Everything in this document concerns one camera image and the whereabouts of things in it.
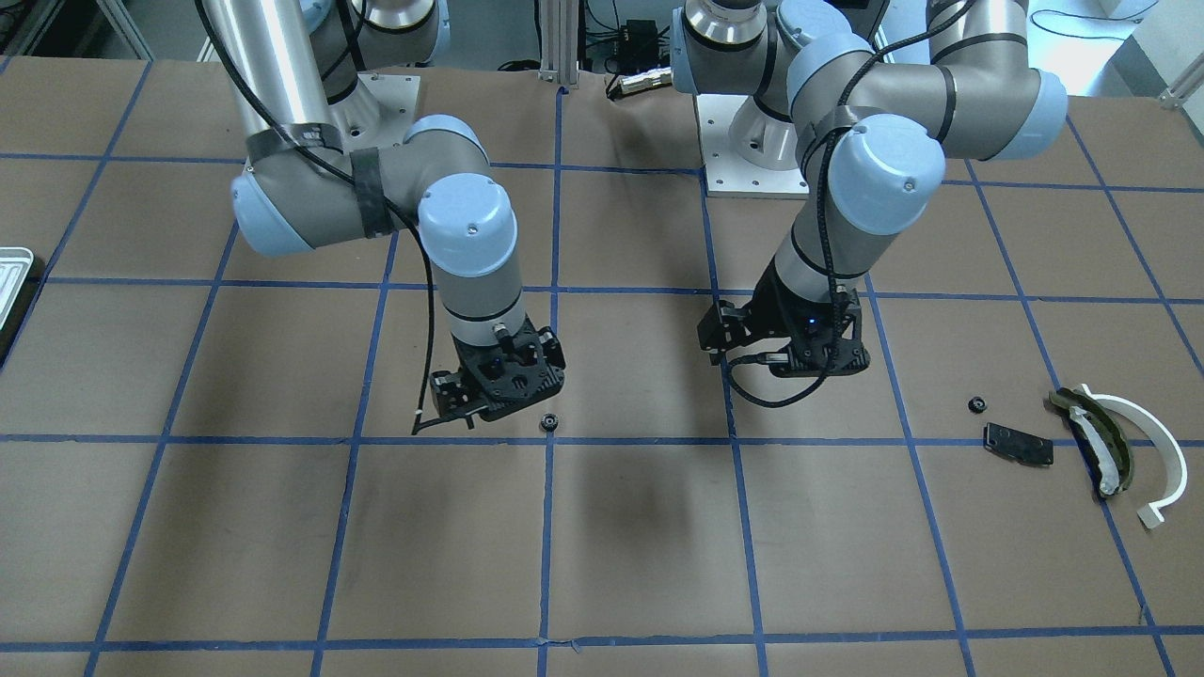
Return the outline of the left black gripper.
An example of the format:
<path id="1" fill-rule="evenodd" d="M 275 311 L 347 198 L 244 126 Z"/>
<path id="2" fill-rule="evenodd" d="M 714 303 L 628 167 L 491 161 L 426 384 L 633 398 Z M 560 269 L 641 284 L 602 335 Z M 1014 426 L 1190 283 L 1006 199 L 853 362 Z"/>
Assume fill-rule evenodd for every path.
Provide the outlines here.
<path id="1" fill-rule="evenodd" d="M 862 312 L 857 292 L 837 285 L 840 320 L 834 320 L 830 300 L 811 301 L 787 289 L 771 264 L 757 282 L 752 300 L 736 307 L 718 301 L 697 326 L 701 351 L 718 365 L 720 354 L 765 338 L 787 338 L 783 351 L 756 357 L 780 378 L 818 377 L 830 364 L 832 336 L 837 332 L 837 351 L 830 376 L 860 373 L 870 365 L 869 352 L 862 343 Z"/>

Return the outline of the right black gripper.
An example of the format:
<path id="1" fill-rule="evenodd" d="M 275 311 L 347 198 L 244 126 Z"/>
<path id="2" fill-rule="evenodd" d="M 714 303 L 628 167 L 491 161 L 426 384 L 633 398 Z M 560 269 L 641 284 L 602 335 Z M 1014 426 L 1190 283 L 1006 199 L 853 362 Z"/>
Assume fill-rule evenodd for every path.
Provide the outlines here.
<path id="1" fill-rule="evenodd" d="M 454 338 L 456 372 L 433 371 L 429 385 L 443 420 L 498 420 L 555 396 L 563 387 L 563 351 L 550 326 L 524 320 L 517 332 L 503 326 L 500 342 L 474 346 Z"/>

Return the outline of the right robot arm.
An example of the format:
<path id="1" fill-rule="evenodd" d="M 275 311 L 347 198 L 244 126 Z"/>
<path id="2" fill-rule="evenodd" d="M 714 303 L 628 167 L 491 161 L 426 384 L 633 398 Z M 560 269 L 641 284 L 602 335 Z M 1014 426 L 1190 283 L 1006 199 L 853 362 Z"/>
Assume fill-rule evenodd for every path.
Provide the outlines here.
<path id="1" fill-rule="evenodd" d="M 432 114 L 394 146 L 348 151 L 296 2 L 197 1 L 197 16 L 261 123 L 246 133 L 244 172 L 231 186 L 248 243 L 288 257 L 408 230 L 460 361 L 430 373 L 437 419 L 498 420 L 555 396 L 563 352 L 524 306 L 515 210 L 476 133 Z"/>

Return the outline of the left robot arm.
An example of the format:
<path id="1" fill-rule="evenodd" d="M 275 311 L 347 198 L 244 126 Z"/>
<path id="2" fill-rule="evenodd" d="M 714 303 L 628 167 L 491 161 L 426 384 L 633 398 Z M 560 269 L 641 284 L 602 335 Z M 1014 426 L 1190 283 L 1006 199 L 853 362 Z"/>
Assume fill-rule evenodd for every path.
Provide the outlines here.
<path id="1" fill-rule="evenodd" d="M 744 306 L 719 301 L 698 324 L 713 364 L 752 357 L 780 378 L 857 373 L 856 284 L 942 187 L 950 159 L 1020 160 L 1066 124 L 1056 73 L 1029 64 L 1023 1 L 929 1 L 929 61 L 886 63 L 826 1 L 687 1 L 671 66 L 687 94 L 748 95 L 793 129 L 809 196 Z"/>

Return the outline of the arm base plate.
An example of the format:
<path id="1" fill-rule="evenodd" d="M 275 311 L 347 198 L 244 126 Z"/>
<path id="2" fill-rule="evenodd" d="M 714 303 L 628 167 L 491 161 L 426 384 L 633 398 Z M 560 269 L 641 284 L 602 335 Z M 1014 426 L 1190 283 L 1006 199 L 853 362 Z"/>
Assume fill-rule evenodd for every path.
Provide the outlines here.
<path id="1" fill-rule="evenodd" d="M 354 196 L 353 151 L 379 151 L 386 198 L 399 204 L 420 198 L 421 166 L 402 152 L 405 135 L 417 120 L 419 89 L 420 77 L 414 73 L 358 73 L 356 84 L 327 104 L 319 120 L 327 151 L 320 154 L 344 177 L 318 167 L 315 172 L 325 177 L 325 198 L 347 201 Z"/>
<path id="2" fill-rule="evenodd" d="M 695 98 L 698 140 L 712 198 L 808 198 L 791 120 L 779 120 L 752 96 Z"/>

